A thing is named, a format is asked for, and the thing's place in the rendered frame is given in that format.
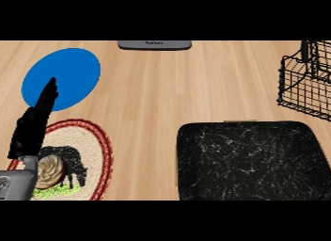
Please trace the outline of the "blue oval plate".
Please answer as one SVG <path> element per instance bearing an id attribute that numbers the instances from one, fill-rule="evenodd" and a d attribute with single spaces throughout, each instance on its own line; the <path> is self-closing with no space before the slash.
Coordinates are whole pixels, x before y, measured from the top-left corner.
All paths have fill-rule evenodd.
<path id="1" fill-rule="evenodd" d="M 60 97 L 54 110 L 76 105 L 95 89 L 103 67 L 95 54 L 82 48 L 66 48 L 45 56 L 27 71 L 21 84 L 21 96 L 35 106 L 42 90 L 52 77 L 57 78 Z"/>

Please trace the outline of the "woven placemat with horse print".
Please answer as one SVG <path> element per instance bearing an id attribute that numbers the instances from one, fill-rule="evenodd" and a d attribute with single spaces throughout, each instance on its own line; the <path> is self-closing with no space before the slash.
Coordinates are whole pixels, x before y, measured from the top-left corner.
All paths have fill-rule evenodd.
<path id="1" fill-rule="evenodd" d="M 33 201 L 100 201 L 113 172 L 113 149 L 107 132 L 89 120 L 61 120 L 47 128 L 42 153 L 47 163 L 64 159 L 70 168 L 63 179 L 36 189 Z"/>

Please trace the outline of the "black marbled tray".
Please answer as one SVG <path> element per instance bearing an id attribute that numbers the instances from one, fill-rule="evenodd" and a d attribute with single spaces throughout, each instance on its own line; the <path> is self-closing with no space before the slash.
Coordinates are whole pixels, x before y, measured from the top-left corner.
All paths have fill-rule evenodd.
<path id="1" fill-rule="evenodd" d="M 188 123 L 178 130 L 185 201 L 331 201 L 331 167 L 299 121 Z"/>

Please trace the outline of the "grey appliance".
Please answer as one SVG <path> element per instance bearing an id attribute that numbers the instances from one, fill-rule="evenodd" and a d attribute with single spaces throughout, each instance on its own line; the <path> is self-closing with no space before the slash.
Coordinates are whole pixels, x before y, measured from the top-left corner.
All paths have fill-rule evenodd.
<path id="1" fill-rule="evenodd" d="M 125 50 L 188 50 L 190 40 L 119 40 L 119 47 Z"/>

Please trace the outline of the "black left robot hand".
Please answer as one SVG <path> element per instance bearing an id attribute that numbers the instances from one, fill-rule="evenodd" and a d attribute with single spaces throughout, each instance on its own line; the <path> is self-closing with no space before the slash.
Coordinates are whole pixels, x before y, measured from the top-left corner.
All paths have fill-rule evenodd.
<path id="1" fill-rule="evenodd" d="M 17 120 L 8 154 L 10 159 L 17 159 L 24 155 L 38 155 L 58 96 L 57 78 L 52 78 L 41 92 L 36 105 L 27 109 L 24 115 Z"/>

